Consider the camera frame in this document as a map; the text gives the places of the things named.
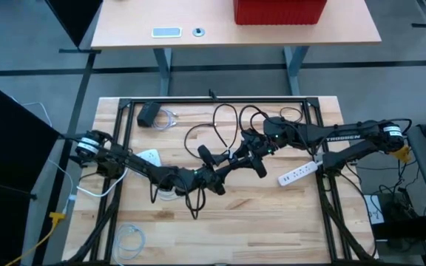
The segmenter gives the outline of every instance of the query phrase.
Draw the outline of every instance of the white power strip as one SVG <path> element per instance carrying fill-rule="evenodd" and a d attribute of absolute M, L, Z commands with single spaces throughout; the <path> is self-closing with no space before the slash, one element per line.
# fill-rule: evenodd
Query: white power strip
<path fill-rule="evenodd" d="M 318 170 L 319 164 L 315 162 L 309 162 L 299 168 L 296 168 L 287 174 L 279 177 L 280 186 L 286 186 L 292 182 L 299 180 L 302 177 L 306 177 L 309 174 L 313 174 L 316 170 Z"/>
<path fill-rule="evenodd" d="M 142 159 L 145 159 L 146 161 L 153 164 L 154 166 L 161 166 L 159 151 L 156 150 L 156 149 L 143 151 L 140 154 L 136 154 L 136 155 L 138 155 Z M 158 190 L 158 196 L 163 201 L 176 200 L 176 199 L 180 198 L 175 193 L 175 189 L 172 189 L 171 191 L 162 191 L 162 190 L 159 189 Z"/>

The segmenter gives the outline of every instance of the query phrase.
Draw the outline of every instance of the black metal frame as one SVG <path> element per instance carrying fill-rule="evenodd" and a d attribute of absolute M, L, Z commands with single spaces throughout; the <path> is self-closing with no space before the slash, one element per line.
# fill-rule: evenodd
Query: black metal frame
<path fill-rule="evenodd" d="M 123 117 L 123 113 L 126 109 L 128 109 L 128 117 L 127 117 L 127 124 L 126 124 L 126 132 L 124 135 L 124 142 L 123 146 L 125 148 L 128 148 L 129 145 L 129 139 L 131 136 L 131 130 L 132 130 L 132 124 L 134 121 L 134 110 L 135 110 L 135 104 L 137 103 L 145 103 L 150 100 L 155 100 L 158 103 L 214 103 L 214 101 L 211 98 L 127 98 L 127 99 L 120 99 L 118 104 L 118 112 L 116 115 L 115 120 L 115 128 L 113 137 L 115 140 L 119 138 L 120 128 L 121 128 L 121 121 Z M 219 98 L 216 103 L 300 103 L 302 106 L 302 111 L 304 114 L 305 122 L 306 123 L 312 123 L 312 117 L 311 117 L 311 111 L 310 108 L 313 108 L 316 114 L 317 124 L 319 126 L 323 126 L 323 120 L 321 115 L 321 109 L 320 109 L 320 102 L 318 98 L 291 98 L 291 97 L 260 97 L 260 98 Z M 328 151 L 328 145 L 323 145 L 323 150 Z M 345 240 L 345 237 L 340 232 L 340 240 L 343 247 L 343 255 L 344 259 L 339 259 L 337 254 L 337 249 L 335 246 L 335 240 L 333 236 L 333 231 L 331 227 L 331 221 L 330 217 L 327 213 L 327 211 L 324 208 L 325 202 L 328 201 L 326 190 L 325 190 L 325 184 L 324 184 L 324 177 L 321 172 L 317 172 L 317 187 L 319 191 L 319 199 L 320 199 L 320 205 L 322 207 L 322 215 L 323 215 L 323 222 L 325 226 L 325 235 L 327 238 L 328 243 L 328 250 L 330 253 L 331 258 L 331 264 L 332 265 L 340 265 L 340 264 L 346 264 L 348 262 L 353 262 L 354 264 L 361 264 L 359 261 L 352 261 L 351 256 L 351 250 L 350 246 Z M 119 182 L 116 185 L 115 193 L 113 196 L 113 201 L 115 200 L 121 200 L 121 189 L 122 189 L 122 181 Z M 343 220 L 342 215 L 342 209 L 341 204 L 339 201 L 339 194 L 337 189 L 337 183 L 334 177 L 329 178 L 329 183 L 331 185 L 331 189 L 329 192 L 331 192 L 331 196 L 333 199 L 333 205 L 334 209 L 339 216 L 341 220 Z M 103 191 L 102 193 L 106 192 L 106 190 L 109 187 L 109 180 L 105 180 L 103 184 Z M 107 206 L 107 198 L 101 198 L 100 205 L 99 205 L 99 211 L 98 211 L 98 218 L 97 223 L 101 220 L 101 217 L 104 215 L 106 207 Z M 116 228 L 116 220 L 118 218 L 118 209 L 114 212 L 114 214 L 111 216 L 111 222 L 109 224 L 109 231 L 108 236 L 106 240 L 106 249 L 104 252 L 104 260 L 102 262 L 110 262 L 111 261 L 111 255 L 112 255 L 112 246 L 113 246 L 113 240 L 115 236 L 115 228 Z M 96 239 L 95 244 L 93 245 L 91 249 L 91 255 L 89 260 L 91 262 L 98 260 L 98 252 L 99 252 L 99 237 Z"/>

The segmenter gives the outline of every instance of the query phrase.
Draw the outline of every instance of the power adapter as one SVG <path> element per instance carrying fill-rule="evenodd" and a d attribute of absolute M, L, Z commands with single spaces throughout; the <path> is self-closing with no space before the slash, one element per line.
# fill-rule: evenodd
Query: power adapter
<path fill-rule="evenodd" d="M 142 110 L 138 115 L 138 126 L 151 127 L 154 119 L 160 110 L 160 104 L 155 102 L 147 102 L 142 106 Z"/>

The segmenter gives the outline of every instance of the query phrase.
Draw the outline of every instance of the wooden desk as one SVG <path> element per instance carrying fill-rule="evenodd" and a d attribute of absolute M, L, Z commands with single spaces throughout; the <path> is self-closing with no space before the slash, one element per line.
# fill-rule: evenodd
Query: wooden desk
<path fill-rule="evenodd" d="M 180 27 L 180 38 L 153 38 L 156 27 Z M 205 35 L 196 37 L 196 28 Z M 154 48 L 160 70 L 160 95 L 169 94 L 172 47 L 285 47 L 292 95 L 299 95 L 297 75 L 311 45 L 378 44 L 376 25 L 364 0 L 328 0 L 316 25 L 240 26 L 234 22 L 233 0 L 106 0 L 93 49 Z"/>
<path fill-rule="evenodd" d="M 100 99 L 94 129 L 112 133 L 118 100 Z M 321 97 L 319 101 L 325 125 L 342 123 L 336 97 Z M 290 103 L 255 105 L 271 116 L 278 115 L 284 106 L 299 108 Z M 183 147 L 183 138 L 192 126 L 210 123 L 215 106 L 211 103 L 163 105 L 163 108 L 179 115 L 177 125 L 166 132 L 134 125 L 130 147 L 134 153 L 157 149 L 164 166 L 198 168 L 201 162 L 187 153 Z M 245 103 L 234 106 L 239 111 Z M 254 112 L 253 109 L 245 111 L 245 126 Z M 299 117 L 293 111 L 285 111 L 284 115 L 289 120 Z M 235 123 L 232 111 L 229 108 L 219 109 L 217 123 L 226 142 L 231 142 Z M 254 119 L 254 126 L 259 130 L 262 128 L 259 117 Z M 223 151 L 223 145 L 211 128 L 199 128 L 189 136 L 187 145 L 191 150 L 195 151 L 201 144 L 207 145 L 213 153 Z M 347 142 L 332 143 L 330 149 L 339 151 L 347 146 Z M 207 265 L 330 262 L 315 176 L 304 177 L 285 188 L 280 188 L 277 183 L 280 175 L 310 159 L 306 151 L 288 147 L 274 156 L 264 158 L 268 176 L 263 179 L 250 169 L 233 171 L 226 179 L 225 195 L 218 196 L 207 191 L 206 207 L 200 212 L 198 220 L 192 219 L 182 199 L 171 202 L 158 199 L 155 204 L 151 204 L 148 179 L 130 171 L 123 183 L 117 226 L 132 222 L 146 233 L 147 241 L 140 256 L 126 263 Z M 84 174 L 94 171 L 89 168 Z M 350 172 L 344 170 L 343 173 L 359 185 L 357 178 Z M 81 182 L 82 187 L 95 193 L 101 192 L 102 184 L 103 180 L 96 176 Z M 345 179 L 337 177 L 337 184 L 346 225 L 364 249 L 372 252 L 373 235 L 361 196 Z M 99 198 L 78 193 L 64 259 L 75 254 L 95 227 L 98 205 Z M 107 227 L 101 237 L 98 258 L 102 258 L 104 253 L 106 233 Z M 334 236 L 338 254 L 342 254 L 336 228 Z"/>

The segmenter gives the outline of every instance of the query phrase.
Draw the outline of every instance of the yellow cable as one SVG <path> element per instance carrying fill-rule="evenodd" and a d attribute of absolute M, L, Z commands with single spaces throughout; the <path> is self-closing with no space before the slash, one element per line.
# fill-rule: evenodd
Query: yellow cable
<path fill-rule="evenodd" d="M 65 214 L 50 213 L 50 218 L 52 218 L 52 228 L 50 229 L 50 232 L 41 241 L 39 241 L 37 244 L 35 244 L 35 246 L 33 246 L 31 249 L 29 249 L 28 251 L 26 251 L 25 253 L 23 253 L 19 257 L 15 258 L 12 262 L 9 262 L 5 266 L 10 266 L 10 265 L 13 265 L 14 263 L 18 262 L 19 260 L 21 260 L 25 256 L 29 255 L 31 252 L 33 252 L 39 245 L 41 245 L 42 243 L 44 243 L 47 239 L 49 239 L 49 237 L 55 231 L 55 228 L 58 225 L 58 221 L 60 221 L 60 220 L 62 220 L 62 219 L 65 218 Z"/>

